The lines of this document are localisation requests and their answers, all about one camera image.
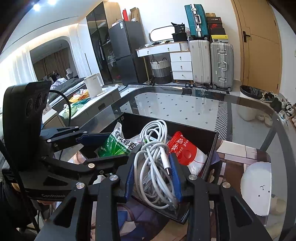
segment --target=shoe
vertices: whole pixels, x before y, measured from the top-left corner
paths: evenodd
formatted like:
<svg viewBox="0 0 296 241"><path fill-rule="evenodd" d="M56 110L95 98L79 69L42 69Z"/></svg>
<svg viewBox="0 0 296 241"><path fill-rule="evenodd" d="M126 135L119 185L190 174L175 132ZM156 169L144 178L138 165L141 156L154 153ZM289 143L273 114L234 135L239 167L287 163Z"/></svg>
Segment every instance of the shoe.
<svg viewBox="0 0 296 241"><path fill-rule="evenodd" d="M286 103L284 111L286 112L287 116L289 116L289 117L291 117L292 115L295 114L294 106L290 102Z"/></svg>
<svg viewBox="0 0 296 241"><path fill-rule="evenodd" d="M278 98L274 98L274 100L270 103L270 107L273 108L273 110L276 113L279 113L281 111L281 102Z"/></svg>
<svg viewBox="0 0 296 241"><path fill-rule="evenodd" d="M261 99L264 103L271 103L274 100L275 96L272 92L266 92Z"/></svg>
<svg viewBox="0 0 296 241"><path fill-rule="evenodd" d="M287 123L288 117L286 112L284 112L283 110L280 111L279 118L282 121L283 125Z"/></svg>
<svg viewBox="0 0 296 241"><path fill-rule="evenodd" d="M256 115L256 119L263 122L264 121L264 115L263 114L258 114L258 115Z"/></svg>
<svg viewBox="0 0 296 241"><path fill-rule="evenodd" d="M264 123L267 127L271 128L272 127L272 119L269 117L269 115L264 115Z"/></svg>

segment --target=trash can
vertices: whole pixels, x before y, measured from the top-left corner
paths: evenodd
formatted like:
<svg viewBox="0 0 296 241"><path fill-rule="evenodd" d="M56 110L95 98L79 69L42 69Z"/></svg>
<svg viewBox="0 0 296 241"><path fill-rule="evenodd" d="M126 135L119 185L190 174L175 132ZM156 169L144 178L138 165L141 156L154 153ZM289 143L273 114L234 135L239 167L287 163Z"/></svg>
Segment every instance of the trash can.
<svg viewBox="0 0 296 241"><path fill-rule="evenodd" d="M251 100L260 102L260 99L263 97L263 93L264 93L263 90L260 90L251 86L246 86L246 85L240 86L240 97L243 97L246 99L251 99ZM237 112L243 120L252 121L256 118L258 110L239 105L237 108Z"/></svg>

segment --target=person's hand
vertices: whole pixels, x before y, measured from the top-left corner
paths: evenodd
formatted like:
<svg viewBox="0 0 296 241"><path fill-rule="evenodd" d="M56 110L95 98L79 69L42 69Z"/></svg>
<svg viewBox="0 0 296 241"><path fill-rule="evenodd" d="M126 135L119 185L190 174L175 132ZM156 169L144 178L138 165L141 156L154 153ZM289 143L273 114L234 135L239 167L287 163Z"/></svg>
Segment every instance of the person's hand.
<svg viewBox="0 0 296 241"><path fill-rule="evenodd" d="M40 201L40 200L37 200L37 202L42 203L43 205L51 205L54 203L52 201Z"/></svg>

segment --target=door handle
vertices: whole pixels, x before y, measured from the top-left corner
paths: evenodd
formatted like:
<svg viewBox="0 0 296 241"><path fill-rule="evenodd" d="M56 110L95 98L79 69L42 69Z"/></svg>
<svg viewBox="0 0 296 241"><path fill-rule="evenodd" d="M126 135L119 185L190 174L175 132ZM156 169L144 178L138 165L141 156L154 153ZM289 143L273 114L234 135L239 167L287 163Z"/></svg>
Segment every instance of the door handle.
<svg viewBox="0 0 296 241"><path fill-rule="evenodd" d="M247 37L251 37L251 35L247 35L245 31L242 32L243 36L244 36L244 42L247 42Z"/></svg>

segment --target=coiled usb cable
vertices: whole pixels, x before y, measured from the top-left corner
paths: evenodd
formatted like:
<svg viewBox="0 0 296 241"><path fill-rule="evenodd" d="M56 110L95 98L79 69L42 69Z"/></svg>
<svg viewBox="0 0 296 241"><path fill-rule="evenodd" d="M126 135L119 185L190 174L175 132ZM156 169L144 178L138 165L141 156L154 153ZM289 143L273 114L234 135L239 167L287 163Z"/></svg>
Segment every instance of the coiled usb cable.
<svg viewBox="0 0 296 241"><path fill-rule="evenodd" d="M151 141L153 133L157 134L157 141ZM134 160L134 181L139 197L155 209L165 209L169 206L177 208L177 200L173 182L171 179L171 167L168 160L169 147L166 145L168 128L163 120L151 121L144 126L140 133L140 138L147 142L136 154ZM141 168L138 180L138 158L144 154L145 162ZM145 168L150 166L151 182L147 182L144 191L143 176L146 174Z"/></svg>

